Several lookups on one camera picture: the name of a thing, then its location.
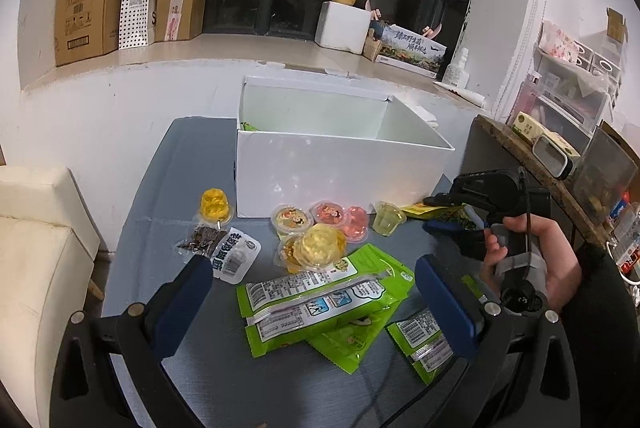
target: blue gripper pad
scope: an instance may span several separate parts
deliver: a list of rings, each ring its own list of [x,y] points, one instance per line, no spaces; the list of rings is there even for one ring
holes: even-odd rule
[[[478,334],[484,328],[484,316],[473,293],[434,255],[425,255],[415,263],[415,284],[453,353],[473,360]]]
[[[175,354],[213,282],[211,261],[193,255],[174,281],[162,284],[146,306],[145,333],[156,360]]]

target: black sleeve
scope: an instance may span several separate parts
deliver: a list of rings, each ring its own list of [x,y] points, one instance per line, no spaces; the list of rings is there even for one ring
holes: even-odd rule
[[[561,317],[578,380],[580,424],[635,426],[636,420],[627,417],[635,407],[628,393],[640,378],[636,309],[603,249],[583,245],[576,255],[582,283]]]

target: nutrition label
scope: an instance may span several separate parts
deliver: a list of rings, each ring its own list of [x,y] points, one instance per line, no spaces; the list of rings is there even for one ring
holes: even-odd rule
[[[385,288],[376,280],[355,285],[349,289],[329,293],[302,305],[273,313],[256,324],[260,339],[265,342],[285,332],[333,318],[374,299],[379,299]]]
[[[411,348],[423,344],[440,330],[433,314],[429,310],[410,320],[398,322],[398,328]]]
[[[275,280],[248,283],[246,292],[251,309],[256,311],[268,303],[295,296],[311,289],[317,289],[328,283],[352,277],[357,273],[358,270],[351,264],[349,259],[342,259],[337,264],[334,264],[331,269],[319,273],[301,271],[295,275],[276,278]]]
[[[427,372],[433,372],[447,361],[452,354],[453,352],[446,339],[444,336],[440,336],[431,344],[428,353],[420,358],[420,363]]]

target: human hand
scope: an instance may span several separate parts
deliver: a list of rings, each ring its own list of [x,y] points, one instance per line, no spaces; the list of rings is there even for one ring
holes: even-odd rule
[[[505,217],[503,224],[508,230],[524,233],[527,230],[527,216]],[[532,215],[531,233],[538,237],[540,252],[546,262],[546,296],[549,307],[560,312],[574,297],[582,281],[580,264],[557,222]],[[484,244],[486,255],[480,268],[480,278],[499,296],[500,286],[494,276],[495,265],[507,256],[507,248],[498,245],[498,238],[489,229],[484,230]]]

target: white cushioned chair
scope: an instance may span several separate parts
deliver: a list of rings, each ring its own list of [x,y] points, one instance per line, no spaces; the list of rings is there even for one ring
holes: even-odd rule
[[[0,166],[0,381],[34,428],[49,428],[58,349],[98,245],[68,169]]]

